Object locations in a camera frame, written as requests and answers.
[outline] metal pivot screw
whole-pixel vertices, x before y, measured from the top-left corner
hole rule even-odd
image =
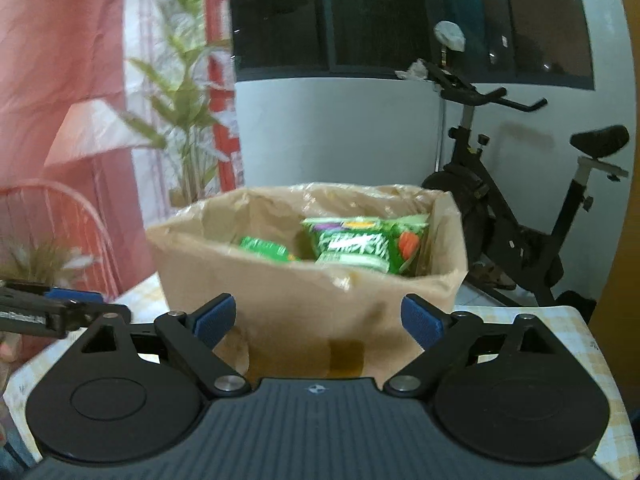
[[[412,375],[396,375],[389,381],[396,392],[412,392],[420,387],[420,379]]]
[[[246,381],[239,375],[223,375],[218,377],[213,385],[222,392],[236,392],[244,387]]]

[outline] stationary exercise bike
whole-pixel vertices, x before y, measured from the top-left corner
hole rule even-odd
[[[609,126],[571,136],[571,145],[587,156],[578,157],[578,169],[569,185],[556,224],[551,234],[545,234],[518,223],[497,184],[484,167],[481,160],[482,147],[489,143],[490,138],[479,135],[480,148],[474,149],[469,145],[469,137],[477,106],[495,103],[523,112],[534,112],[545,107],[547,100],[542,99],[532,106],[525,106],[505,99],[505,88],[481,94],[468,82],[433,63],[426,63],[426,67],[429,78],[442,88],[441,97],[464,105],[464,109],[460,126],[449,131],[449,137],[456,141],[450,163],[441,171],[428,176],[422,187],[452,193],[462,213],[470,266],[485,254],[517,285],[532,292],[539,306],[558,304],[551,287],[564,275],[559,251],[578,209],[582,207],[588,211],[593,204],[593,198],[585,196],[591,170],[604,171],[614,182],[618,182],[621,177],[628,177],[628,172],[622,168],[599,160],[624,148],[629,142],[628,131],[624,126]],[[507,300],[492,288],[487,290],[474,280],[472,284],[479,285],[479,288],[501,302],[511,301],[513,304],[513,300]],[[595,302],[586,300],[585,303],[584,298],[575,292],[563,293],[559,300],[562,300],[562,304],[571,304],[571,298],[577,298],[574,306],[588,320]]]

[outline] circular pad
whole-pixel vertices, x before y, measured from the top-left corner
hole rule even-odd
[[[434,410],[472,450],[526,464],[593,454],[609,421],[607,397],[588,373],[553,354],[463,368],[440,385]]]
[[[136,381],[123,378],[96,379],[79,386],[71,405],[93,420],[118,420],[137,412],[146,401],[146,391]]]
[[[89,365],[54,368],[34,388],[26,416],[43,454],[128,462],[168,448],[192,427],[202,402],[187,377],[137,356],[110,358],[115,353],[84,354]]]

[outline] logo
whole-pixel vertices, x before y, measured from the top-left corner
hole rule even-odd
[[[310,394],[320,395],[324,394],[329,390],[329,388],[325,388],[322,384],[312,384],[306,389]]]

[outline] orange wall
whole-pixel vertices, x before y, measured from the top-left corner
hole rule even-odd
[[[623,0],[636,65],[640,125],[640,0]],[[618,252],[589,325],[628,410],[640,408],[640,137]]]

